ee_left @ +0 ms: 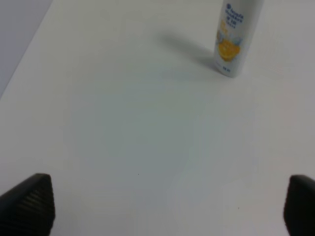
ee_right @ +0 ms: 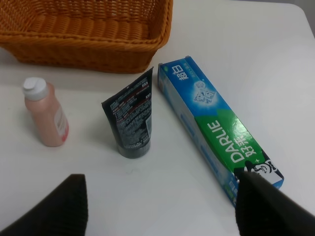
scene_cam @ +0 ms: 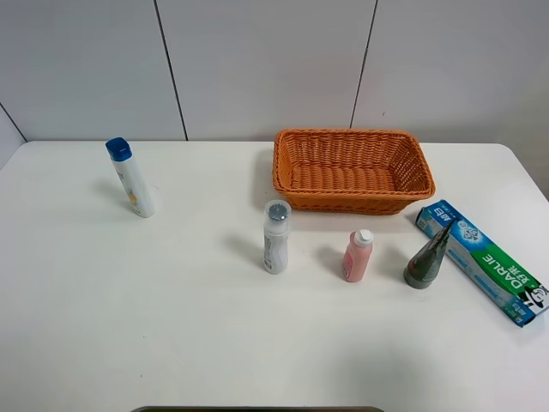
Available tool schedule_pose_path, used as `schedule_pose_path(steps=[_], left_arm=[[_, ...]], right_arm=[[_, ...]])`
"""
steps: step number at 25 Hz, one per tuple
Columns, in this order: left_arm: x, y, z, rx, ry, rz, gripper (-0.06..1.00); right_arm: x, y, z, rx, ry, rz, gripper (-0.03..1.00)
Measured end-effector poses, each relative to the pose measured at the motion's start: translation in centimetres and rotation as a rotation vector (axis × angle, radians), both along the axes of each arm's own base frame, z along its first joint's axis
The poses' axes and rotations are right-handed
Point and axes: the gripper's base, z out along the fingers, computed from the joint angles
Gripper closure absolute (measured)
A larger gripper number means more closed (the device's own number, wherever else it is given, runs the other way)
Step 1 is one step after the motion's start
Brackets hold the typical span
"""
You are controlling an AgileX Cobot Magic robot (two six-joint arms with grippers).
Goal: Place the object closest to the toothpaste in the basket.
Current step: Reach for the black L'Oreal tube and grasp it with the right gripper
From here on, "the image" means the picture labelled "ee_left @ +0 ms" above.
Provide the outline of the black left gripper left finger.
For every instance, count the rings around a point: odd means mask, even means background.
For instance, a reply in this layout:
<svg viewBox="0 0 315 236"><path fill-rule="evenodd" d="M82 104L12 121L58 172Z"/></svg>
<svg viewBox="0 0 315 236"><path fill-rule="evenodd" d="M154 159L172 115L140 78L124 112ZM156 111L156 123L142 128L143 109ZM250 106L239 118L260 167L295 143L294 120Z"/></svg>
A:
<svg viewBox="0 0 315 236"><path fill-rule="evenodd" d="M55 217L49 174L34 174L0 196L2 236L48 236Z"/></svg>

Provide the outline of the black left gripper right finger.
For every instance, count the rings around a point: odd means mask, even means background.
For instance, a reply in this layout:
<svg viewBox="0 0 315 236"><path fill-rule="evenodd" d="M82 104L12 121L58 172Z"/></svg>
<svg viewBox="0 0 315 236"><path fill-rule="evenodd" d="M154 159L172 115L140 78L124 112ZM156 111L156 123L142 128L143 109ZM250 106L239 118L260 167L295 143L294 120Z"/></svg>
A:
<svg viewBox="0 0 315 236"><path fill-rule="evenodd" d="M290 236L315 234L315 181L305 175L289 179L283 219Z"/></svg>

